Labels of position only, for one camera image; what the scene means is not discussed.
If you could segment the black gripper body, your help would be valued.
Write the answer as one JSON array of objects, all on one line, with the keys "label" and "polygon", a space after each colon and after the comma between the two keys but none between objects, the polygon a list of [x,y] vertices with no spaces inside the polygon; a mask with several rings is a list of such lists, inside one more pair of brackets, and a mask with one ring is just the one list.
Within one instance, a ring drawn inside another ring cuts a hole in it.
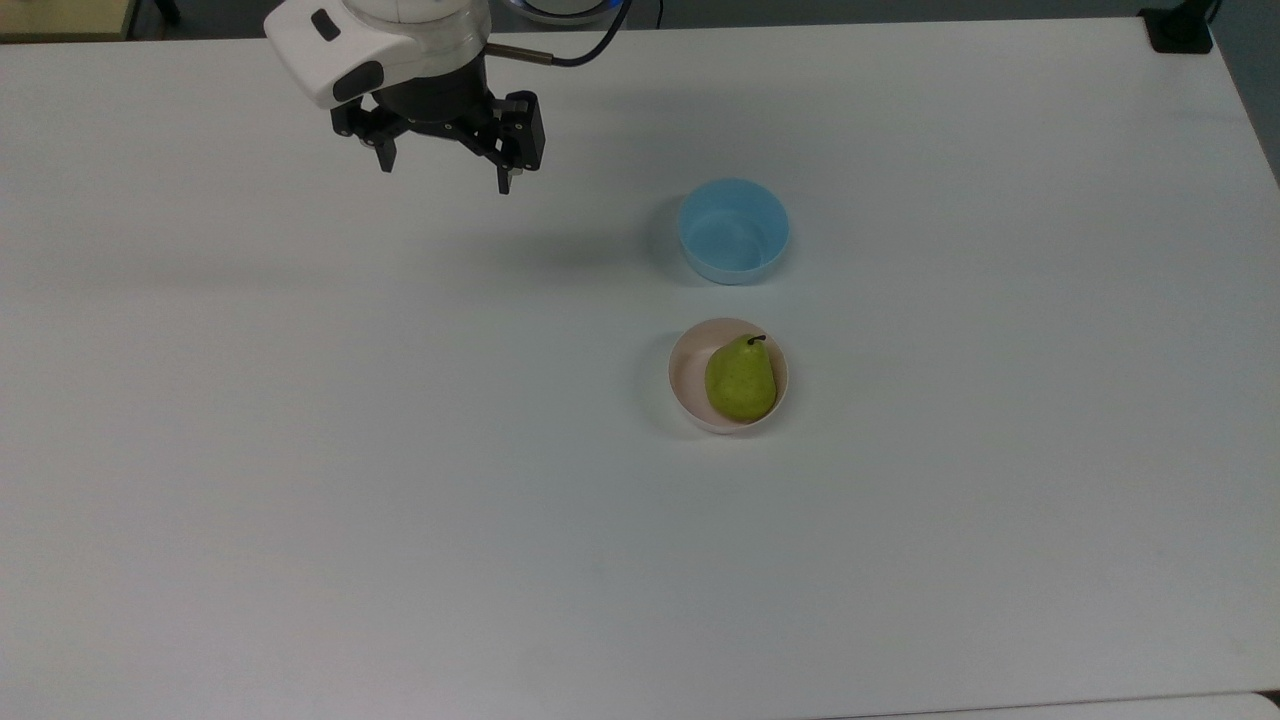
[{"label": "black gripper body", "polygon": [[484,56],[443,76],[388,85],[375,91],[372,100],[407,129],[426,135],[485,129],[495,119]]}]

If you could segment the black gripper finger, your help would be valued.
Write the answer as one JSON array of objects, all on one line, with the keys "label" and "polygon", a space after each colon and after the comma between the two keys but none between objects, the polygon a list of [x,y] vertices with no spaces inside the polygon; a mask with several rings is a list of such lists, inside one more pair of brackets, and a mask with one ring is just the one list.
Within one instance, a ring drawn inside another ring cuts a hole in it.
[{"label": "black gripper finger", "polygon": [[532,91],[488,95],[458,120],[458,141],[493,164],[498,193],[511,193],[516,176],[541,167],[547,137],[539,96]]},{"label": "black gripper finger", "polygon": [[357,138],[371,149],[381,172],[392,173],[398,154],[396,140],[410,131],[410,122],[383,106],[366,110],[362,99],[357,97],[332,109],[332,128],[337,135]]}]

